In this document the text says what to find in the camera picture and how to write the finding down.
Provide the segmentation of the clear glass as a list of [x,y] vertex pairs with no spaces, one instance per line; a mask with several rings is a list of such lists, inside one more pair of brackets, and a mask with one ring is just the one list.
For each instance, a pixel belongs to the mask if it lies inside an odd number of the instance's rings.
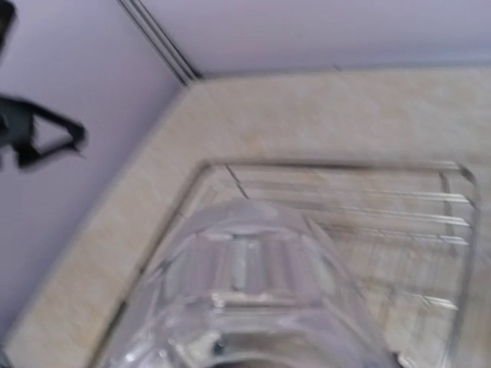
[[102,367],[394,367],[353,273],[294,209],[195,212],[130,294]]

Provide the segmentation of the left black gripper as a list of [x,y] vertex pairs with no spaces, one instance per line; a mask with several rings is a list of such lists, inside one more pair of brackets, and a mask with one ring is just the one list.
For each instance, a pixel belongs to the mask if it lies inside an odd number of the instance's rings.
[[[70,138],[47,145],[45,150],[39,150],[32,142],[35,116],[65,129]],[[79,153],[86,137],[87,130],[76,121],[36,103],[1,96],[1,148],[10,146],[15,151],[18,167],[39,164],[42,160],[62,152]]]

